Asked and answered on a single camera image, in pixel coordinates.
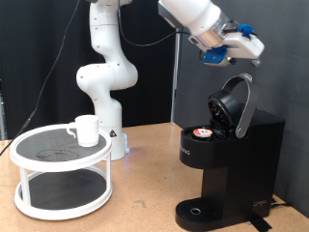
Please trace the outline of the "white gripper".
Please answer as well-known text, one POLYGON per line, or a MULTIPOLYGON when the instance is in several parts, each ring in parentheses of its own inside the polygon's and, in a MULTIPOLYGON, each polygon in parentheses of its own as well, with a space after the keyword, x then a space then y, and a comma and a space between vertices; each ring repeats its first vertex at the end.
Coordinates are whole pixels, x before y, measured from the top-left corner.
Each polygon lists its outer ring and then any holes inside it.
POLYGON ((254 67, 262 65, 259 57, 265 46, 256 36, 246 38, 242 33, 230 33, 224 39, 224 45, 227 47, 227 57, 253 59, 251 63, 254 67))

